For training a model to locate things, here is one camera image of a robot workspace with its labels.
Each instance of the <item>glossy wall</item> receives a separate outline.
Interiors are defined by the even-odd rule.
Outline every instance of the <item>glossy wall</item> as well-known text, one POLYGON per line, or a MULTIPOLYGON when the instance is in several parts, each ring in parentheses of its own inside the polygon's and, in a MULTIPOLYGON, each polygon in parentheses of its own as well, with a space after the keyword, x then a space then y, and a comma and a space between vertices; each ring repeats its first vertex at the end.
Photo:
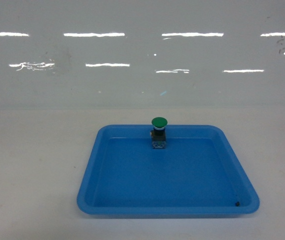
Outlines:
POLYGON ((0 0, 0 109, 285 106, 285 0, 0 0))

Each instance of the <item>blue tray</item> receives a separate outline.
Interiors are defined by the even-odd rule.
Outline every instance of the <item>blue tray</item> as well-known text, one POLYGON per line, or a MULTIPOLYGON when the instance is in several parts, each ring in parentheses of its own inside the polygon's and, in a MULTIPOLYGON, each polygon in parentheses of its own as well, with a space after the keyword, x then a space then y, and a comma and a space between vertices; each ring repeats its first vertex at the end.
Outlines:
POLYGON ((168 125, 153 149, 152 125, 99 130, 77 197, 91 215, 250 214, 259 198, 224 133, 210 125, 168 125))

